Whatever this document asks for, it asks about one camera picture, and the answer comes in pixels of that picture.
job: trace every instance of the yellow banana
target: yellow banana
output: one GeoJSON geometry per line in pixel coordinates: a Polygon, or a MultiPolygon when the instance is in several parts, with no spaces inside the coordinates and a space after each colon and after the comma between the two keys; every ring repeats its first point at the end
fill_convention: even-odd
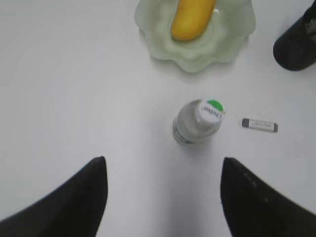
{"type": "Polygon", "coordinates": [[[175,40],[189,41],[200,36],[211,18],[215,0],[180,0],[171,26],[175,40]]]}

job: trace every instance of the white surface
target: white surface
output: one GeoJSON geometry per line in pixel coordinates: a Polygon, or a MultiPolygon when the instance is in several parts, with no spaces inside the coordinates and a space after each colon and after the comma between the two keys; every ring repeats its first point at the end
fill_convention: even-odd
{"type": "Polygon", "coordinates": [[[316,65],[294,73],[275,40],[312,0],[254,1],[257,29],[232,64],[198,75],[149,57],[138,0],[0,0],[0,219],[105,155],[109,198],[98,237],[228,237],[225,156],[316,213],[316,65]],[[175,143],[197,98],[226,117],[208,146],[175,143]],[[278,133],[241,119],[279,124],[278,133]]]}

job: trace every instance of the white bottle cap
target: white bottle cap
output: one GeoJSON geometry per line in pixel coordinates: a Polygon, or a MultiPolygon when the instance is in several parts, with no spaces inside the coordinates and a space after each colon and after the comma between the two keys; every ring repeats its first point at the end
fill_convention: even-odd
{"type": "Polygon", "coordinates": [[[207,128],[218,126],[224,115],[224,107],[217,100],[201,100],[195,108],[197,122],[207,128]]]}

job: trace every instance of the black object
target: black object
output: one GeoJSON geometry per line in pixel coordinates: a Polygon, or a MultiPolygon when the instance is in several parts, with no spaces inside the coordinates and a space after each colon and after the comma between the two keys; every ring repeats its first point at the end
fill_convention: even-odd
{"type": "Polygon", "coordinates": [[[225,158],[221,199],[233,237],[316,237],[316,216],[225,158]]]}
{"type": "Polygon", "coordinates": [[[283,68],[299,71],[316,62],[315,22],[316,0],[274,44],[274,57],[283,68]]]}
{"type": "Polygon", "coordinates": [[[0,237],[95,237],[108,196],[104,157],[95,158],[66,183],[0,222],[0,237]]]}

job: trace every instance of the green glass bowl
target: green glass bowl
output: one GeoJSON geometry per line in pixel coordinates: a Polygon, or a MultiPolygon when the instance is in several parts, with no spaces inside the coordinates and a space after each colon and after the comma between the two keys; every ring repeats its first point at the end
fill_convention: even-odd
{"type": "Polygon", "coordinates": [[[176,41],[170,28],[178,2],[140,0],[134,17],[150,55],[172,60],[188,73],[197,73],[214,62],[231,62],[256,28],[251,0],[217,0],[203,34],[192,41],[176,41]]]}

